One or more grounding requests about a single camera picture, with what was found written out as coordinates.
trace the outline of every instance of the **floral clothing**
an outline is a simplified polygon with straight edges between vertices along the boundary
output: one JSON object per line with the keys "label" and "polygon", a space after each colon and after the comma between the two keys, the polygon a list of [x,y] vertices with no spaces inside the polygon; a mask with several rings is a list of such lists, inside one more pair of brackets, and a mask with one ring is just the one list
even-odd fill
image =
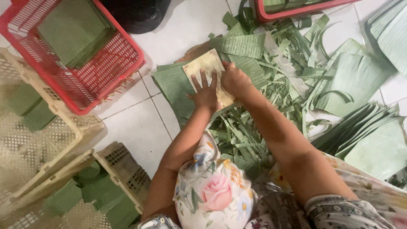
{"label": "floral clothing", "polygon": [[311,198],[300,207],[278,163],[251,183],[205,132],[194,160],[179,171],[174,192],[181,225],[164,215],[140,229],[407,229],[407,192],[326,155],[360,200],[338,195]]}

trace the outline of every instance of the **red plastic basket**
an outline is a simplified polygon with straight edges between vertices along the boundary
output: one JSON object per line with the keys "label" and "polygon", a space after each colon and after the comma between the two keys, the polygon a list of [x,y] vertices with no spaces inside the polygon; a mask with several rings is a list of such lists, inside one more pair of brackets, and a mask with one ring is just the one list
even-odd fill
{"label": "red plastic basket", "polygon": [[107,9],[98,0],[93,0],[118,32],[81,69],[65,67],[37,32],[37,26],[60,1],[13,1],[0,16],[0,33],[72,112],[85,115],[145,63],[144,54]]}
{"label": "red plastic basket", "polygon": [[314,5],[309,5],[306,7],[301,7],[298,9],[292,9],[292,10],[287,10],[287,11],[273,13],[273,14],[267,14],[266,11],[264,11],[263,0],[255,0],[255,3],[256,3],[257,19],[260,22],[272,22],[272,21],[276,21],[279,19],[284,19],[284,18],[301,15],[301,14],[320,11],[323,9],[337,7],[337,6],[340,6],[343,4],[348,4],[348,3],[357,2],[357,1],[360,1],[360,0],[331,0],[329,2],[318,3],[318,4],[314,4]]}

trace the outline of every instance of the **pink rose print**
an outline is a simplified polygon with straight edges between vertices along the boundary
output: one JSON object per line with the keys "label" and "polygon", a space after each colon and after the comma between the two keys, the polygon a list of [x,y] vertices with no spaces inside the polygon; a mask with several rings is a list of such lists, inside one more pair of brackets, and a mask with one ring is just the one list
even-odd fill
{"label": "pink rose print", "polygon": [[201,187],[204,211],[221,211],[232,201],[230,181],[225,175],[212,175]]}

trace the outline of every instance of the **leaf pile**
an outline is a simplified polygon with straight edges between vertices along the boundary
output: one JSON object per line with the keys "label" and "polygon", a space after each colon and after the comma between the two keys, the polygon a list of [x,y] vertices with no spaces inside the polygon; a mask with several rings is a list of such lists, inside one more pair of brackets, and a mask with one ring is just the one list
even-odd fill
{"label": "leaf pile", "polygon": [[96,211],[106,214],[113,229],[127,228],[140,220],[133,201],[113,183],[109,173],[99,162],[81,170],[73,180],[80,187],[84,203],[92,203]]}
{"label": "leaf pile", "polygon": [[[228,34],[223,37],[211,34],[209,46],[216,48],[221,60],[234,62],[242,69],[306,138],[311,125],[332,127],[329,120],[307,122],[308,112],[318,108],[344,117],[364,106],[394,72],[387,71],[353,39],[330,56],[322,44],[330,27],[326,26],[329,22],[326,15],[302,35],[291,19],[258,27],[252,9],[243,7],[244,2],[238,16],[228,12],[223,17]],[[158,66],[153,73],[153,80],[181,126],[193,111],[193,102],[185,93],[194,93],[182,70],[184,64]],[[209,129],[223,158],[233,161],[251,178],[261,168],[270,166],[270,152],[244,107],[236,103],[215,113],[212,120]]]}
{"label": "leaf pile", "polygon": [[91,0],[63,0],[38,26],[41,39],[69,68],[83,67],[115,33]]}
{"label": "leaf pile", "polygon": [[368,103],[312,144],[379,179],[406,166],[407,145],[398,105],[388,108]]}

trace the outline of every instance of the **hand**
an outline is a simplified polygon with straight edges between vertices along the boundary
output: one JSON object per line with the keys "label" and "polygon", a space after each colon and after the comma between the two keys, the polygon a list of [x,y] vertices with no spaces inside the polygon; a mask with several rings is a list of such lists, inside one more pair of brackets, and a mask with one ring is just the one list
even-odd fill
{"label": "hand", "polygon": [[194,83],[197,93],[195,95],[186,95],[189,99],[192,99],[195,103],[195,109],[206,109],[212,114],[215,113],[220,106],[218,105],[218,96],[216,95],[216,84],[218,81],[217,72],[212,72],[212,82],[208,86],[208,80],[206,79],[205,70],[201,69],[202,88],[199,85],[195,75],[192,75],[192,82]]}
{"label": "hand", "polygon": [[244,96],[245,92],[253,85],[250,78],[241,69],[236,68],[234,63],[222,62],[226,72],[222,75],[222,87],[236,98]]}

